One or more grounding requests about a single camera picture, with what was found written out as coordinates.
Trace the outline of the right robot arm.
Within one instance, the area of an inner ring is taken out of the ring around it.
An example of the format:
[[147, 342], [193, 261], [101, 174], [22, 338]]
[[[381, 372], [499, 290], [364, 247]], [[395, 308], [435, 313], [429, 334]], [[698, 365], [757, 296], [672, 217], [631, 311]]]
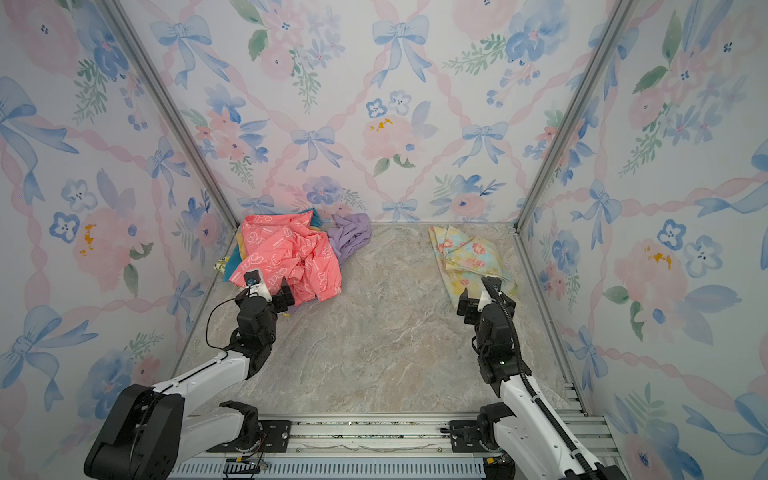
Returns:
[[486, 464], [515, 467], [528, 479], [623, 479], [568, 428], [523, 360], [514, 325], [516, 303], [502, 280], [483, 276], [478, 298], [459, 297], [457, 315], [474, 328], [479, 373], [498, 401], [480, 408], [473, 422], [453, 420], [442, 433], [460, 452], [486, 452]]

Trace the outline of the yellow floral cloth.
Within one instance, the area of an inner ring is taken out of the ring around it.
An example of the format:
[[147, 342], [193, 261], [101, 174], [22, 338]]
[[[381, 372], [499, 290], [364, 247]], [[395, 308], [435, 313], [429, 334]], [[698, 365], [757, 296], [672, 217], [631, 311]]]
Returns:
[[438, 269], [453, 309], [459, 297], [468, 291], [471, 298], [479, 298], [484, 289], [481, 278], [497, 277], [502, 280], [502, 291], [514, 297], [518, 285], [504, 266], [497, 247], [481, 236], [472, 236], [454, 226], [430, 226], [429, 238]]

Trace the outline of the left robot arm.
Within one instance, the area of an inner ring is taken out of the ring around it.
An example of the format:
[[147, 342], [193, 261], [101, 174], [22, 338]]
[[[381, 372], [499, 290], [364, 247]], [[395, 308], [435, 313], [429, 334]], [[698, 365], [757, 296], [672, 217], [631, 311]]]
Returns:
[[226, 401], [206, 414], [196, 412], [263, 368], [276, 341], [278, 316], [295, 299], [286, 282], [275, 293], [260, 282], [234, 302], [237, 326], [216, 356], [170, 380], [133, 384], [119, 394], [86, 456], [86, 476], [166, 479], [178, 464], [210, 449], [228, 448], [242, 457], [285, 451], [289, 422], [263, 422], [252, 405]]

